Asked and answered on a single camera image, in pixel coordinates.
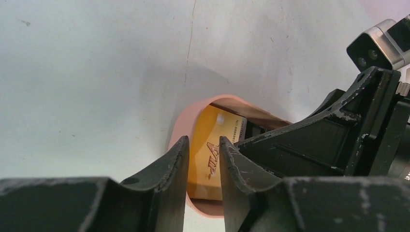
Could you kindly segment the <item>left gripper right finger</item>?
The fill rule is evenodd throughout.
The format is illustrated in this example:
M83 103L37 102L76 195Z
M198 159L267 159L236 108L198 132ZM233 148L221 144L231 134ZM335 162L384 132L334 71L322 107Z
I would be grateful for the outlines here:
M279 178L220 138L227 232L407 232L410 184L389 177Z

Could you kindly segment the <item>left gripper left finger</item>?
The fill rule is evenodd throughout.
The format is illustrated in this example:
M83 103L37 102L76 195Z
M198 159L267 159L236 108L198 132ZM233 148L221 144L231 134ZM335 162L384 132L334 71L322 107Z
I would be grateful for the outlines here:
M109 177L10 178L0 182L3 232L180 232L189 139L116 182Z

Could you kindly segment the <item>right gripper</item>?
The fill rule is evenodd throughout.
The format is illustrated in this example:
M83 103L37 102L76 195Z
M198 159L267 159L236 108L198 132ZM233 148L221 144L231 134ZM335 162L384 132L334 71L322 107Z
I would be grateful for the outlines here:
M370 67L305 119L236 144L279 177L410 176L410 85Z

